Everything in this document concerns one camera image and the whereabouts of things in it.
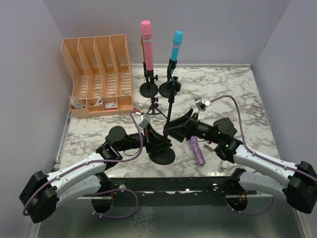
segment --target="blue microphone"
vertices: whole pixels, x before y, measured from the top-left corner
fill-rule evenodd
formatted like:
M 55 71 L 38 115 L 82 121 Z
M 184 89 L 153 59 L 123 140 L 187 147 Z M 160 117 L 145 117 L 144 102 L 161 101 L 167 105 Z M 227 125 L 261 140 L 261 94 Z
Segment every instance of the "blue microphone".
M 183 32 L 181 31 L 176 31 L 173 39 L 173 50 L 172 50 L 172 55 L 170 59 L 172 61 L 177 61 L 178 58 L 178 53 L 179 53 L 179 47 L 182 44 L 183 41 Z

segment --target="robotic arm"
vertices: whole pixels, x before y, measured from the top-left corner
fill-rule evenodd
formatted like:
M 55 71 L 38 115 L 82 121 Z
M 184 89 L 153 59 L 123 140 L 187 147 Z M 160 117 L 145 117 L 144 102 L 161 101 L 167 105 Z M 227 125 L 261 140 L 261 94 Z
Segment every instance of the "robotic arm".
M 144 134 L 127 135 L 124 128 L 115 126 L 109 131 L 105 143 L 81 162 L 47 175 L 42 171 L 33 174 L 19 196 L 25 206 L 24 215 L 30 215 L 32 221 L 38 223 L 49 217 L 56 208 L 67 201 L 119 188 L 113 182 L 118 179 L 110 180 L 104 171 L 118 162 L 135 159 L 141 153 L 143 146 L 150 158 L 164 155 L 164 152 L 172 146 L 167 136 L 180 142 L 190 139 L 191 136 L 208 140 L 217 145 L 214 152 L 222 160 L 250 167 L 259 173 L 236 169 L 230 177 L 195 178 L 193 180 L 197 180 L 196 184 L 193 184 L 193 180 L 184 183 L 185 178 L 173 178 L 168 181 L 166 180 L 168 178 L 157 179 L 155 182 L 145 181 L 151 180 L 150 178 L 119 179 L 125 187 L 136 191 L 139 200 L 143 199 L 141 204 L 160 205 L 164 201 L 166 205 L 188 205 L 187 199 L 183 197 L 191 195 L 185 192 L 171 197 L 165 192 L 173 190 L 180 192 L 199 190 L 203 196 L 213 196 L 208 200 L 211 200 L 214 205 L 224 205 L 222 199 L 226 195 L 240 195 L 244 191 L 260 191 L 286 199 L 293 208 L 301 212 L 312 212 L 317 201 L 317 175 L 310 164 L 301 162 L 296 165 L 249 148 L 244 139 L 242 142 L 234 138 L 237 130 L 230 119 L 220 119 L 213 125 L 199 121 L 210 102 L 198 99 L 196 105 L 199 108 L 198 113 L 193 114 L 193 109 L 190 109 L 184 116 L 167 123 L 163 130 L 164 136 L 153 130 L 149 124 L 150 120 L 144 114 L 144 120 L 139 123 Z M 119 151 L 136 148 L 140 150 L 135 157 L 122 160 Z M 201 196 L 194 198 L 198 204 L 207 200 L 202 199 Z M 129 199 L 123 203 L 124 206 L 128 206 Z

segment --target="microphone head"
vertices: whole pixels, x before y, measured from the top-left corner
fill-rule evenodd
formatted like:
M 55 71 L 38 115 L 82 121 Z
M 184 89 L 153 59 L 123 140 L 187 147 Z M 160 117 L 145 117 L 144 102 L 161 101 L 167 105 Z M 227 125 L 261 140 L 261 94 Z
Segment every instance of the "microphone head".
M 183 32 L 182 31 L 176 31 L 173 39 L 173 44 L 176 46 L 180 46 L 183 41 Z
M 150 21 L 141 21 L 141 37 L 143 40 L 148 41 L 153 37 L 153 28 Z

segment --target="marble table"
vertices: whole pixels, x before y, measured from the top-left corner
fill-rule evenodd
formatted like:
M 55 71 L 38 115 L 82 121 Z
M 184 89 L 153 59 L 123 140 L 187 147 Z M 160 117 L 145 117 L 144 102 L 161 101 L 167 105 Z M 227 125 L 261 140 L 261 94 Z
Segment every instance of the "marble table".
M 159 86 L 166 81 L 166 68 L 155 68 L 158 74 Z M 184 115 L 190 108 L 197 108 L 194 99 L 201 96 L 211 100 L 220 95 L 233 96 L 240 107 L 243 129 L 249 146 L 268 155 L 279 157 L 272 132 L 262 105 L 259 92 L 250 67 L 178 67 L 174 75 L 179 77 L 181 91 L 175 97 L 172 119 Z M 142 67 L 133 67 L 134 107 L 147 111 L 150 99 L 143 98 L 139 88 L 145 82 Z M 167 115 L 168 99 L 159 97 L 160 109 Z M 229 117 L 238 129 L 238 117 L 234 104 L 230 99 L 214 102 L 203 118 L 203 122 L 212 124 L 215 120 Z M 162 133 L 165 123 L 162 115 L 151 116 L 151 125 Z M 136 133 L 136 128 L 129 115 L 108 116 L 97 118 L 72 118 L 67 139 L 61 157 L 60 168 L 66 168 L 95 151 L 103 144 L 109 130 L 115 126 L 123 126 L 128 134 Z M 241 138 L 240 131 L 236 138 Z M 157 165 L 153 163 L 144 149 L 139 158 L 128 163 L 119 163 L 107 170 L 109 177 L 193 177 L 193 176 L 226 176 L 230 175 L 238 165 L 229 165 L 220 169 L 222 160 L 211 153 L 200 143 L 206 164 L 198 166 L 190 149 L 188 141 L 179 143 L 172 139 L 173 150 L 176 154 L 174 163 Z M 126 151 L 134 154 L 137 150 Z

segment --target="small box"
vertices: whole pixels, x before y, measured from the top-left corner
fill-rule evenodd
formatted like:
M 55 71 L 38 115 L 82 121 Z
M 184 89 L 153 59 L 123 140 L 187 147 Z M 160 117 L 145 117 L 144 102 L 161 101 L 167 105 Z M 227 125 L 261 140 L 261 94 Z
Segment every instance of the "small box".
M 105 103 L 105 110 L 117 109 L 117 102 Z

